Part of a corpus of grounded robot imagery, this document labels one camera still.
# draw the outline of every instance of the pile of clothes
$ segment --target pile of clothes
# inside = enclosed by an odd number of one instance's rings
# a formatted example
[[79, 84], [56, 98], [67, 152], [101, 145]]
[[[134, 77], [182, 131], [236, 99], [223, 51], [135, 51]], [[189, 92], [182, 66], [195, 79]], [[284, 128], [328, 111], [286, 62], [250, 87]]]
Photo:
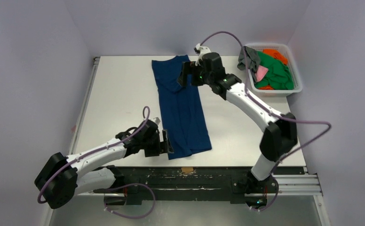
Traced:
[[[248, 69], [257, 89], [287, 90], [294, 89], [288, 60], [277, 50], [264, 49], [263, 52], [245, 46], [248, 56]], [[238, 57], [238, 69], [245, 70], [244, 53]]]

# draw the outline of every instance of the white wall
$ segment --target white wall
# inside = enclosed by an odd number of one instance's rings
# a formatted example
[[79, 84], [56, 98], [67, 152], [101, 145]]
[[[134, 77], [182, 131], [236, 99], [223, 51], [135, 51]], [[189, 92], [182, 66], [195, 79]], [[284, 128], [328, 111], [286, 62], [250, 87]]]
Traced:
[[[297, 118], [333, 128], [303, 153], [334, 226], [365, 225], [365, 1], [311, 1], [289, 41], [304, 82]], [[299, 126], [304, 141], [320, 127]]]
[[[227, 30], [243, 43], [287, 43], [310, 0], [65, 0], [91, 54], [177, 55]], [[206, 43], [223, 55], [239, 46], [227, 35]]]
[[67, 152], [92, 58], [62, 0], [0, 0], [0, 225], [37, 226], [34, 179]]

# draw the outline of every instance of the laundry basket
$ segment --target laundry basket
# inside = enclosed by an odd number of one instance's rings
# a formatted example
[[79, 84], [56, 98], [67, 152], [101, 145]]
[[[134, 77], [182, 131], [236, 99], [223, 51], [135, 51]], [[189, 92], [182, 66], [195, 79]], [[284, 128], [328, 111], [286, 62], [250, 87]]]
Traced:
[[262, 52], [265, 48], [278, 50], [286, 59], [288, 59], [288, 67], [292, 75], [292, 81], [294, 82], [293, 90], [262, 90], [257, 89], [254, 86], [253, 77], [249, 76], [250, 79], [250, 90], [259, 97], [287, 97], [292, 93], [300, 92], [302, 87], [302, 81], [300, 79], [299, 72], [297, 70], [296, 62], [292, 56], [291, 51], [287, 45], [276, 44], [276, 43], [249, 43], [246, 46], [251, 47], [257, 51]]

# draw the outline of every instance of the navy blue shirt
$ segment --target navy blue shirt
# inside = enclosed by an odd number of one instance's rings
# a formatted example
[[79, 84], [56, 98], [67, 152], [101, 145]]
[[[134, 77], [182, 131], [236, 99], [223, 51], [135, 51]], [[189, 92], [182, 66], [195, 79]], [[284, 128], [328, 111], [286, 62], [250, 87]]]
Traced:
[[198, 88], [181, 87], [177, 82], [183, 62], [189, 61], [187, 55], [176, 56], [167, 61], [152, 60], [162, 124], [167, 129], [174, 149], [174, 154], [169, 154], [169, 159], [212, 149]]

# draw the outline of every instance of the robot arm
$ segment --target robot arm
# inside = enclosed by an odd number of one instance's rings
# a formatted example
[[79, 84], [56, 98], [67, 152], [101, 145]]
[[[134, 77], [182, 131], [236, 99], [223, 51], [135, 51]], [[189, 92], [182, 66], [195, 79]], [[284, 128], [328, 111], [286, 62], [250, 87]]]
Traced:
[[[260, 143], [262, 154], [252, 167], [251, 172], [248, 173], [247, 191], [249, 193], [251, 187], [261, 186], [261, 183], [268, 180], [276, 161], [297, 144], [296, 124], [271, 116], [249, 99], [241, 79], [225, 72], [218, 53], [211, 52], [208, 47], [203, 47], [200, 44], [195, 47], [195, 52], [198, 54], [198, 60], [183, 63], [178, 83], [181, 86], [187, 86], [188, 75], [191, 75], [192, 86], [210, 86], [215, 94], [241, 109], [263, 132]], [[249, 90], [248, 93], [276, 115], [295, 118], [291, 113], [282, 115], [281, 112], [268, 106]]]
[[[34, 183], [41, 190], [51, 176], [61, 167], [71, 163], [51, 180], [44, 190], [43, 196], [53, 209], [65, 205], [74, 195], [96, 189], [119, 187], [123, 185], [123, 175], [115, 166], [102, 167], [106, 163], [128, 157], [140, 150], [145, 151], [145, 157], [173, 152], [166, 130], [162, 131], [163, 141], [160, 141], [159, 122], [158, 118], [148, 120], [135, 136], [127, 140], [125, 138], [131, 135], [129, 130], [137, 130], [136, 127], [120, 132], [105, 144], [82, 153], [67, 156], [56, 153], [49, 158]], [[98, 149], [102, 150], [81, 158]]]

